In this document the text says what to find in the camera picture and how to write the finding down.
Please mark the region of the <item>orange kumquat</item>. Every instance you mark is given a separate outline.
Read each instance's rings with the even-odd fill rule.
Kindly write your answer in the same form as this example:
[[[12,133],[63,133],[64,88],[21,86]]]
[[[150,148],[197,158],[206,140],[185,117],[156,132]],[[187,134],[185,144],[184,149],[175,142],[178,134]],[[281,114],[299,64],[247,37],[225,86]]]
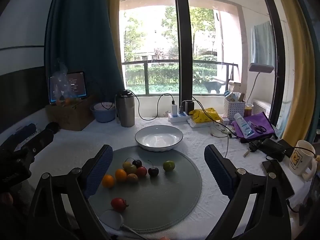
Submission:
[[[117,169],[114,175],[118,183],[123,183],[127,180],[127,173],[124,169]]]
[[[112,175],[106,174],[103,176],[101,184],[104,188],[113,188],[116,181]]]

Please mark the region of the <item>red cherry tomato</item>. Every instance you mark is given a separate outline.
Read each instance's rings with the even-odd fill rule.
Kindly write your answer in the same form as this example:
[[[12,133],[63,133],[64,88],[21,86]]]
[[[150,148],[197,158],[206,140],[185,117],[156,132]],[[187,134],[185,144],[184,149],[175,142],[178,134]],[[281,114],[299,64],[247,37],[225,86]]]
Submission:
[[[123,198],[113,198],[111,200],[111,206],[114,209],[114,211],[118,213],[122,213],[126,210],[126,208],[129,206],[125,199]]]
[[[144,178],[147,175],[148,171],[144,166],[141,166],[136,169],[136,175],[138,178]]]

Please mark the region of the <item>green-yellow small fruit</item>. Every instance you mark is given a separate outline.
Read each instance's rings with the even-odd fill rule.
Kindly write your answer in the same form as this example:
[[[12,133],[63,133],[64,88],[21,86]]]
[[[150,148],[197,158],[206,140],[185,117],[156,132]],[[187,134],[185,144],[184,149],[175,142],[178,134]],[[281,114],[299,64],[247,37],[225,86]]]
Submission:
[[[130,183],[137,183],[138,182],[138,176],[134,173],[128,174],[127,175],[127,181]]]

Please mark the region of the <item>yellow small fruit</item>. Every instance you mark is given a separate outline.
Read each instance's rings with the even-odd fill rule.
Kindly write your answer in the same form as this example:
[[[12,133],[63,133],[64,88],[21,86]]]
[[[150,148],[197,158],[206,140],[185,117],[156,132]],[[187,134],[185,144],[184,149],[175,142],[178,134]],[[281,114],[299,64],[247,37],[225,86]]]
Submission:
[[[128,168],[131,167],[131,165],[132,164],[129,161],[125,161],[125,162],[123,162],[123,169],[127,170]]]

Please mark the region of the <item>green lime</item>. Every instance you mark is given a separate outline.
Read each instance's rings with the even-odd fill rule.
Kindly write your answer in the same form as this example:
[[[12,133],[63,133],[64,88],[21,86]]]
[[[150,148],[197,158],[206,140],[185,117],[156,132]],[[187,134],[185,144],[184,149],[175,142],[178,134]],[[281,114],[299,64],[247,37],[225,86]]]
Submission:
[[[163,170],[165,172],[171,172],[175,169],[175,163],[171,160],[165,161],[163,163]]]

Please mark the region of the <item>yellow-green small fruit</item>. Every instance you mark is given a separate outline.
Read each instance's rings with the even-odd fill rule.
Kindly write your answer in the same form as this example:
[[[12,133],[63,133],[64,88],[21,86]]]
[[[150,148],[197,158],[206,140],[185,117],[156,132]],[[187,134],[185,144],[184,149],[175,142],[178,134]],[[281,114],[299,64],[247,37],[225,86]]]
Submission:
[[[130,165],[127,169],[126,169],[126,172],[127,174],[135,174],[136,173],[136,166],[135,165]]]

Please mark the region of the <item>white round lid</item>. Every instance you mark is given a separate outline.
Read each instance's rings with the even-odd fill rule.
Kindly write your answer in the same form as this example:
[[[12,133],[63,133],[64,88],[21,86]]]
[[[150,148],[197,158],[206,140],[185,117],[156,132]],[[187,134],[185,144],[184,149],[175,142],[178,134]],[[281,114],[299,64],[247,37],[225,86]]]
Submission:
[[[124,224],[122,215],[114,210],[106,210],[99,217],[100,221],[106,226],[119,231]]]

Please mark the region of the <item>white cartoon mug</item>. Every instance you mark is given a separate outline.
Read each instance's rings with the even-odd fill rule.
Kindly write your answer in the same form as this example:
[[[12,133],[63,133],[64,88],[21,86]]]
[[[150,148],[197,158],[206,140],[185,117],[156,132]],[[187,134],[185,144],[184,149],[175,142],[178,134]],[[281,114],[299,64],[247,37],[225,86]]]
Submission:
[[[293,149],[289,161],[291,172],[301,176],[305,181],[311,181],[317,171],[316,151],[305,140],[299,140]]]

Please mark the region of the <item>cardboard box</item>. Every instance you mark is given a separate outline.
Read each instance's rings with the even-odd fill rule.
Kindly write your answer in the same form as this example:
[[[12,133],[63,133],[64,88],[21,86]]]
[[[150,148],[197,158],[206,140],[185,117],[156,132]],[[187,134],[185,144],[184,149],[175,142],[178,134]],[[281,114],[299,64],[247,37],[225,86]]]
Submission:
[[[61,129],[81,131],[94,120],[91,106],[95,101],[95,96],[89,96],[71,105],[49,105],[45,109],[48,119],[57,122]]]

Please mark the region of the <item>clear plastic fruit bag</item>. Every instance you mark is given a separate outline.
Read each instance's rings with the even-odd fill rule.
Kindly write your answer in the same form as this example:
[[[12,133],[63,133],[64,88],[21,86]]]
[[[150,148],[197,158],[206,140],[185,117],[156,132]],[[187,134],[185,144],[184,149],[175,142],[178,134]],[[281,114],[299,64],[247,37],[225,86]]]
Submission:
[[[68,69],[66,65],[57,59],[56,72],[52,74],[53,90],[55,102],[58,106],[69,106],[75,98],[68,78]]]

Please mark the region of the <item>white lotion tube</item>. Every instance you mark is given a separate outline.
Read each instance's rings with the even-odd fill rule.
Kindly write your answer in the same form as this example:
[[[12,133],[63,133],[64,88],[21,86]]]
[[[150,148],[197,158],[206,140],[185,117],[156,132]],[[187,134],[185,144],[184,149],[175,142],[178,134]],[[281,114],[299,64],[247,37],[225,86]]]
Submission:
[[[240,113],[236,113],[234,115],[234,121],[235,131],[238,137],[247,139],[254,135],[253,129],[249,126],[249,124]]]

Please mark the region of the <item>yellow curtain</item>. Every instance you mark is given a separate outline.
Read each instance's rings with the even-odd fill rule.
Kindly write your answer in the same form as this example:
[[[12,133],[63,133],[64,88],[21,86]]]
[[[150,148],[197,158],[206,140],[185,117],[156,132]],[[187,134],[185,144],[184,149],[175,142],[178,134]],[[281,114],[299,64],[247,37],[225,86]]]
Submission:
[[[291,146],[304,140],[311,124],[316,98],[313,44],[298,0],[281,0],[293,40],[295,78],[292,105],[283,134]]]

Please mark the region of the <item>white bowl dark rim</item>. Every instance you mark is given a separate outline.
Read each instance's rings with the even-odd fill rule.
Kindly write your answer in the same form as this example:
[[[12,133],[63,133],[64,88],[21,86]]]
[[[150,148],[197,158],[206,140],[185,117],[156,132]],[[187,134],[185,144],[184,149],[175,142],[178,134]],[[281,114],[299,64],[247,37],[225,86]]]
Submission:
[[[175,148],[183,140],[183,133],[176,127],[153,125],[140,129],[135,140],[147,151],[164,152]]]

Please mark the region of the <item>black power adapter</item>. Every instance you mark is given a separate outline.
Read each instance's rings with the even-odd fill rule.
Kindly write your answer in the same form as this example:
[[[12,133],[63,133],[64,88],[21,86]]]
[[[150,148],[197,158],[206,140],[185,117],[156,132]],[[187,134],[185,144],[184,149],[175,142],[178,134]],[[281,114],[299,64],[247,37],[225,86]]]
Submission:
[[[188,115],[194,110],[194,102],[191,100],[185,101],[184,102],[184,111]]]

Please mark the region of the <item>white usb charger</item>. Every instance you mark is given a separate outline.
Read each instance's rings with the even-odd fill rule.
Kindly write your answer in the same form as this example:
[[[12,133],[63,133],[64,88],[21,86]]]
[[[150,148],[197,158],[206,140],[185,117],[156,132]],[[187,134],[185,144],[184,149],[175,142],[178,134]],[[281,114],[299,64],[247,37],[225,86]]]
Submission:
[[[177,105],[174,100],[171,101],[171,114],[172,116],[178,115]]]

